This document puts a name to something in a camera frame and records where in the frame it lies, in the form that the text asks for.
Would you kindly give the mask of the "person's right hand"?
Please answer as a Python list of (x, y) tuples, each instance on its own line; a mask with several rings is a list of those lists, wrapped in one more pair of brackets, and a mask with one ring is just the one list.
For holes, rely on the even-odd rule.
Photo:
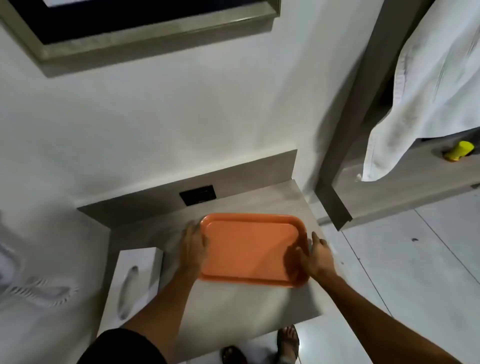
[(322, 249), (318, 252), (305, 253), (301, 247), (296, 247), (295, 251), (299, 258), (303, 271), (319, 284), (338, 277), (335, 269), (333, 253), (326, 240), (322, 240)]

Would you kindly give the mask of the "person's left hand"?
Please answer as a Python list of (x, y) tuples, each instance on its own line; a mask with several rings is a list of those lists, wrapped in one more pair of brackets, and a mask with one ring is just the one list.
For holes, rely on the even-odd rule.
[(208, 255), (208, 238), (195, 221), (189, 221), (180, 240), (179, 270), (198, 278)]

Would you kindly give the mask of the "orange plastic tray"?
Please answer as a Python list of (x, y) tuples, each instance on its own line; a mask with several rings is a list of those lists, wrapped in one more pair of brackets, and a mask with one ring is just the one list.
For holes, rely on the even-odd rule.
[(299, 288), (309, 280), (296, 252), (309, 253), (307, 229), (296, 216), (212, 213), (200, 227), (209, 241), (203, 281)]

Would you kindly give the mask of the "person's left forearm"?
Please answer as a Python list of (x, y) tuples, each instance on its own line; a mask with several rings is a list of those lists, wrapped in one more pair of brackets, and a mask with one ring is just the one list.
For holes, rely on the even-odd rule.
[(156, 345), (176, 341), (191, 290), (199, 270), (179, 269), (171, 281), (122, 328), (147, 337)]

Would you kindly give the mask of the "person's right forearm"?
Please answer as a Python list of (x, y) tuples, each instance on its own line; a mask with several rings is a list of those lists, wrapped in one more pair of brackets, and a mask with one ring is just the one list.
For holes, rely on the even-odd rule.
[(462, 364), (382, 311), (331, 271), (312, 276), (327, 292), (373, 364)]

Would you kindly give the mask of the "grey wooden backsplash panel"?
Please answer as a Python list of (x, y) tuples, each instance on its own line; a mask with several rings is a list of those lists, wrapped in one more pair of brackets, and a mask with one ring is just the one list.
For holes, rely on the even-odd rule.
[(297, 149), (290, 149), (76, 209), (107, 228), (120, 227), (189, 207), (179, 195), (182, 191), (213, 185), (216, 199), (221, 199), (289, 181), (296, 157)]

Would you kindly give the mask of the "white tissue box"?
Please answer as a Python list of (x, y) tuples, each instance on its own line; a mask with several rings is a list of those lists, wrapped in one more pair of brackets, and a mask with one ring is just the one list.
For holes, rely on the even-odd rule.
[(120, 328), (157, 295), (163, 255), (157, 247), (119, 252), (97, 337)]

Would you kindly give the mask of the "person's right sandal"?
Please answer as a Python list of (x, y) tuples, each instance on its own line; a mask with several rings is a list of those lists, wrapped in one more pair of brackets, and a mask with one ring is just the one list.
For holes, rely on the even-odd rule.
[(277, 354), (275, 364), (295, 364), (299, 357), (300, 339), (295, 325), (277, 331)]

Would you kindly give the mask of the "person's sandal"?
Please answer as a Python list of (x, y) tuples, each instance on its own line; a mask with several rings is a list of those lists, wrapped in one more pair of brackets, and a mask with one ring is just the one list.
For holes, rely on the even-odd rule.
[(300, 339), (295, 325), (277, 331), (277, 354), (275, 364), (295, 364), (299, 357)]
[(247, 358), (236, 346), (224, 347), (220, 350), (221, 364), (248, 364)]

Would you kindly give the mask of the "grey wooden wardrobe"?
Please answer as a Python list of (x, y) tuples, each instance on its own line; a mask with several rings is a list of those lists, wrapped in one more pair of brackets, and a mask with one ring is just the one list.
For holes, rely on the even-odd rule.
[(383, 0), (319, 171), (338, 230), (480, 185), (480, 0)]

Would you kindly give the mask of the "person's left sandal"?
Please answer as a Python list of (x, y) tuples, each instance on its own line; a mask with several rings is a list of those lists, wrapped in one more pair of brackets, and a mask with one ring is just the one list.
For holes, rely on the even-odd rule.
[(220, 350), (221, 364), (248, 364), (247, 358), (236, 346), (224, 347)]

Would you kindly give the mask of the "yellow bottle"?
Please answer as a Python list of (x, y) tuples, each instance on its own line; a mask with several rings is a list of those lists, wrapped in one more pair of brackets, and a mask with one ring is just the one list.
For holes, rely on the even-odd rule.
[(452, 149), (442, 152), (442, 158), (449, 162), (458, 162), (462, 158), (470, 155), (475, 149), (475, 145), (469, 141), (459, 141)]

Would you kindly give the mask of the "white bed linen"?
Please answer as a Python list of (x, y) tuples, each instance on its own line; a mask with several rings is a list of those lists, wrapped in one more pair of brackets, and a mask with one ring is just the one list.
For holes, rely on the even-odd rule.
[(73, 364), (85, 318), (81, 285), (4, 221), (0, 210), (0, 364)]

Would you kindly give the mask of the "white hanging bathrobe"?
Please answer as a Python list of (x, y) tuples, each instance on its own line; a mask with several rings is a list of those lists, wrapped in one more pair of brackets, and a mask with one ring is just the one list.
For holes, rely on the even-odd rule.
[(362, 182), (385, 177), (417, 139), (480, 127), (480, 0), (435, 0), (401, 49), (392, 101), (369, 134)]

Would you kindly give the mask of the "black wall socket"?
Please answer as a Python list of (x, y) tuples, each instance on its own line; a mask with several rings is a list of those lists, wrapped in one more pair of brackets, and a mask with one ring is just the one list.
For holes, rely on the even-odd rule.
[(206, 185), (179, 193), (185, 206), (193, 206), (196, 204), (215, 200), (217, 198), (213, 185)]

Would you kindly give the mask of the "framed wall picture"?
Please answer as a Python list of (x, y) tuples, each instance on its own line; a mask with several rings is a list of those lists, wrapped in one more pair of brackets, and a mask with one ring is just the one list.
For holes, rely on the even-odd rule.
[(282, 0), (0, 0), (0, 20), (36, 61), (270, 22)]

